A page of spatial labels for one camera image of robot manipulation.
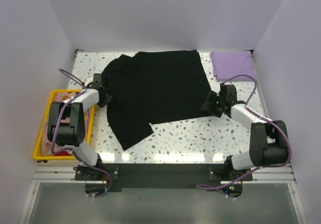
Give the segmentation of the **black t-shirt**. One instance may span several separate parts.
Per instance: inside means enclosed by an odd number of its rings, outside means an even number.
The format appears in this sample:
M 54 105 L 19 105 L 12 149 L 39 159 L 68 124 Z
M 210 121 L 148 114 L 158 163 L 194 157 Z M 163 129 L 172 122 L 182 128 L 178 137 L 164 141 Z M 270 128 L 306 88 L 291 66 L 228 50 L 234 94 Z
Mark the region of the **black t-shirt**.
M 206 117 L 211 90 L 196 50 L 121 55 L 102 72 L 111 100 L 107 120 L 123 150 L 153 133 L 152 125 Z

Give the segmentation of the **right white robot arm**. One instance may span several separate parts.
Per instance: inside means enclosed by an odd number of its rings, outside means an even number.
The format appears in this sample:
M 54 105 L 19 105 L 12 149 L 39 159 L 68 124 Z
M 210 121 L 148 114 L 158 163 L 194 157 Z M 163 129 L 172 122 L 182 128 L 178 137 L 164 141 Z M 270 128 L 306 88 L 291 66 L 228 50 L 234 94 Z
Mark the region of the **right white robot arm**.
M 218 93 L 210 91 L 201 110 L 218 118 L 226 115 L 250 133 L 249 150 L 228 156 L 220 170 L 212 171 L 218 178 L 235 180 L 247 176 L 251 168 L 281 167 L 290 162 L 291 147 L 285 122 L 266 118 L 245 101 L 238 100 L 234 85 L 222 83 Z

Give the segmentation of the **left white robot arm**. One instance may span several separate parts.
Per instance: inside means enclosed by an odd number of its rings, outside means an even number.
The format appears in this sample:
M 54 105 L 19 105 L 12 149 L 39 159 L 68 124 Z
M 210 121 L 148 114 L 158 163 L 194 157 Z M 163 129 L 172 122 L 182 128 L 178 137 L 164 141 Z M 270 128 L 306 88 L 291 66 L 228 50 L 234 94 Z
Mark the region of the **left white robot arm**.
M 71 152 L 79 162 L 75 171 L 93 180 L 111 181 L 111 177 L 99 154 L 86 141 L 85 112 L 95 105 L 104 107 L 110 100 L 102 74 L 95 73 L 93 81 L 75 96 L 50 105 L 47 137 L 52 143 L 52 154 Z

